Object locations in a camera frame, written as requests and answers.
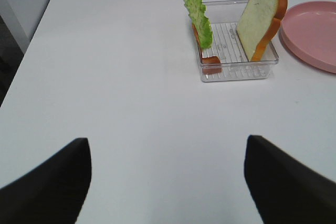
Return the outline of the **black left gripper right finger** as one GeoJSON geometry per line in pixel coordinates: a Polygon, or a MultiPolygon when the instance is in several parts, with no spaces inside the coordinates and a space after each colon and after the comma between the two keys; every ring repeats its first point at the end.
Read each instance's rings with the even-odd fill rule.
{"type": "Polygon", "coordinates": [[[335,182],[262,136],[247,139],[244,177],[263,223],[335,223],[335,182]]]}

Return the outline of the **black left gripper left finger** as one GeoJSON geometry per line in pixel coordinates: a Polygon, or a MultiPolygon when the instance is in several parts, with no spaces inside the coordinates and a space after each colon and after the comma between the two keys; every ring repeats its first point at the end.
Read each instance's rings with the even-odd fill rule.
{"type": "Polygon", "coordinates": [[[1,188],[1,223],[75,223],[92,178],[87,138],[77,138],[1,188]]]}

